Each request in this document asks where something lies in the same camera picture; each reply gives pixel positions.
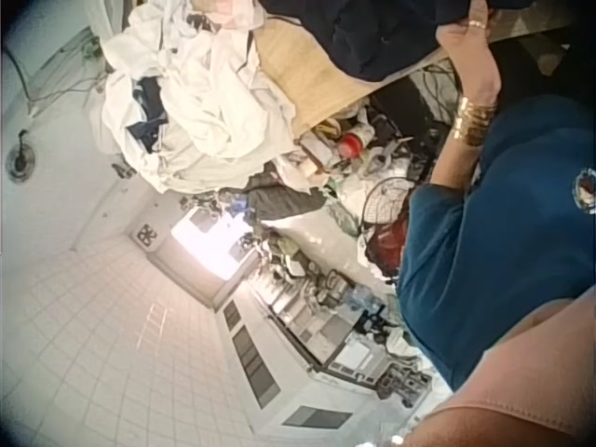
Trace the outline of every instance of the pile of clothes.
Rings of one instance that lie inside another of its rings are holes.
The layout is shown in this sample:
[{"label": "pile of clothes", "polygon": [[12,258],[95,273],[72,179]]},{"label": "pile of clothes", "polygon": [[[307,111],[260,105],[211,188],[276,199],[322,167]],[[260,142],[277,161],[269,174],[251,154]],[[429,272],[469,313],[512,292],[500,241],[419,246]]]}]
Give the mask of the pile of clothes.
[{"label": "pile of clothes", "polygon": [[[469,0],[260,0],[270,14],[298,19],[337,68],[381,81],[437,49],[437,26],[467,17]],[[534,0],[488,0],[523,8]]]},{"label": "pile of clothes", "polygon": [[264,11],[252,0],[231,3],[227,13],[197,13],[188,0],[149,0],[102,41],[113,68],[102,122],[157,191],[243,188],[296,149],[294,107],[260,70],[253,43]]}]

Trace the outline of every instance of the wooden surface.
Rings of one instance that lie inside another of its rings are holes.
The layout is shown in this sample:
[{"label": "wooden surface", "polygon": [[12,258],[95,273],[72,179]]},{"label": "wooden surface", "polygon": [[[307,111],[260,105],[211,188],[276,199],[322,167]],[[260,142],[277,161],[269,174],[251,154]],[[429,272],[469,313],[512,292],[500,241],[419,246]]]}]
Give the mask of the wooden surface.
[{"label": "wooden surface", "polygon": [[[491,40],[552,30],[569,21],[561,0],[538,0],[521,11],[500,11]],[[335,68],[314,37],[300,26],[267,20],[263,28],[255,30],[255,40],[263,70],[296,106],[296,117],[292,122],[295,136],[302,135],[383,85],[445,57],[441,50],[437,50],[383,82],[369,83]]]}]

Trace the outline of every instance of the window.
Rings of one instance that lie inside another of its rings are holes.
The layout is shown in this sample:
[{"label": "window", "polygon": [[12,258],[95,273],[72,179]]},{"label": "window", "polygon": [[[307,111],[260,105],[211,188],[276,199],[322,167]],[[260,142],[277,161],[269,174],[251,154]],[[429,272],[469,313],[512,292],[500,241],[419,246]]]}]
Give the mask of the window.
[{"label": "window", "polygon": [[264,364],[246,327],[242,327],[237,332],[232,342],[240,358],[242,369],[249,379],[254,397],[261,408],[266,407],[279,394],[278,384]]},{"label": "window", "polygon": [[287,427],[338,429],[352,413],[321,410],[320,408],[300,407],[283,423]]},{"label": "window", "polygon": [[230,304],[225,307],[225,309],[223,310],[223,317],[225,318],[225,324],[227,324],[227,329],[232,331],[240,322],[240,313],[238,312],[236,303],[231,301]]}]

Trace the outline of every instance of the white tiled floor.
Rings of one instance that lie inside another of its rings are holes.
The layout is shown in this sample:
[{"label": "white tiled floor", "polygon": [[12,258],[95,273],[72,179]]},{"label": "white tiled floor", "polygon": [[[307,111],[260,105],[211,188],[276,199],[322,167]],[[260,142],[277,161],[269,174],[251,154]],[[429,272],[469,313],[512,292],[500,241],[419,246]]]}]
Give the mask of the white tiled floor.
[{"label": "white tiled floor", "polygon": [[252,434],[212,312],[127,238],[31,266],[3,292],[2,415],[24,446],[330,445]]}]

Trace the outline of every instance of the teal shirt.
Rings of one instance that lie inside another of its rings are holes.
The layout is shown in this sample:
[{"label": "teal shirt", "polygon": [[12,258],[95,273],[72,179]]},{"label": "teal shirt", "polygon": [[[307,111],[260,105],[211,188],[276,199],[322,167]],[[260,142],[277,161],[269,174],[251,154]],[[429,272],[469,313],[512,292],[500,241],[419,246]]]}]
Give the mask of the teal shirt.
[{"label": "teal shirt", "polygon": [[573,196],[594,152],[587,111],[537,97],[495,120],[468,197],[432,184],[414,191],[397,293],[414,340],[452,389],[533,310],[594,284],[594,216]]}]

